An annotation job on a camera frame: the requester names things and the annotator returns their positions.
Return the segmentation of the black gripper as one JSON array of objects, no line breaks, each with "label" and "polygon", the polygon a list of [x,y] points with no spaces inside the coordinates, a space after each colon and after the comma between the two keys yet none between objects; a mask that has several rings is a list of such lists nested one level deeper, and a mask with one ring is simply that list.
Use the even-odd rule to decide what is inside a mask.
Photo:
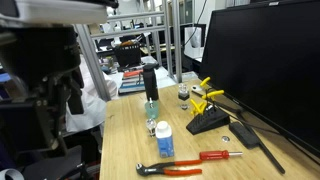
[{"label": "black gripper", "polygon": [[1,137],[9,150],[66,155],[62,119],[67,111],[84,112],[74,29],[3,27],[0,57],[5,71],[24,85],[23,96],[0,103]]}]

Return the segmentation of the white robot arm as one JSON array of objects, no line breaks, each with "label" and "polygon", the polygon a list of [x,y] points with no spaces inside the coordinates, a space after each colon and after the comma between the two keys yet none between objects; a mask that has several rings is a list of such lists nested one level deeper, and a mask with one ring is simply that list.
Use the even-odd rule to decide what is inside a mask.
[{"label": "white robot arm", "polygon": [[3,100],[1,121],[16,153],[67,152],[61,119],[81,114],[83,80],[75,24],[102,23],[117,0],[0,0],[0,57],[23,95]]}]

